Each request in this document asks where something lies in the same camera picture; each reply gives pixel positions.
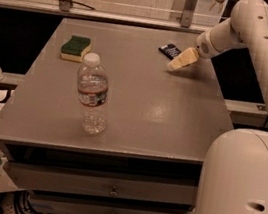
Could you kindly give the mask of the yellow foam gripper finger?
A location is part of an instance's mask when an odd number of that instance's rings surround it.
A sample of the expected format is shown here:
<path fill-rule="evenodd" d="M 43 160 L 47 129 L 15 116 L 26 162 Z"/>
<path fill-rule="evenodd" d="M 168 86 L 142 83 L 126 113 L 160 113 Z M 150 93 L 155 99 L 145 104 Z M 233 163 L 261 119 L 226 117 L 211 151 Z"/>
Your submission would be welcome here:
<path fill-rule="evenodd" d="M 189 64 L 195 63 L 199 57 L 200 56 L 197 49 L 190 47 L 181 52 L 178 56 L 172 59 L 171 62 L 168 63 L 168 70 L 173 72 L 184 66 L 186 67 Z"/>

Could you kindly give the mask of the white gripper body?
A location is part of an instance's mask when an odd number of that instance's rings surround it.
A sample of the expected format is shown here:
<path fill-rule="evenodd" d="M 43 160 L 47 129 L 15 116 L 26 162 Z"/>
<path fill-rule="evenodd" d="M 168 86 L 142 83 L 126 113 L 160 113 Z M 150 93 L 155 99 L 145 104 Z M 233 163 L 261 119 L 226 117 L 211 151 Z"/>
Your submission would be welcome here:
<path fill-rule="evenodd" d="M 199 34 L 196 43 L 199 55 L 205 59 L 219 55 L 226 45 L 225 38 L 214 29 Z"/>

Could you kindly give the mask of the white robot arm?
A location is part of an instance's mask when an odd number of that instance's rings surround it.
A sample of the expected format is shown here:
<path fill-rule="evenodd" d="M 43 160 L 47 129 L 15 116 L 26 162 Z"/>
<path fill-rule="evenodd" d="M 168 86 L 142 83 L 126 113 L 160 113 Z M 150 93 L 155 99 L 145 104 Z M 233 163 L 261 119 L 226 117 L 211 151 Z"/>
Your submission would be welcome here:
<path fill-rule="evenodd" d="M 199 35 L 168 69 L 237 48 L 249 51 L 268 113 L 268 4 L 263 0 L 239 0 L 229 19 Z M 268 132 L 243 128 L 216 138 L 203 162 L 194 213 L 268 214 Z"/>

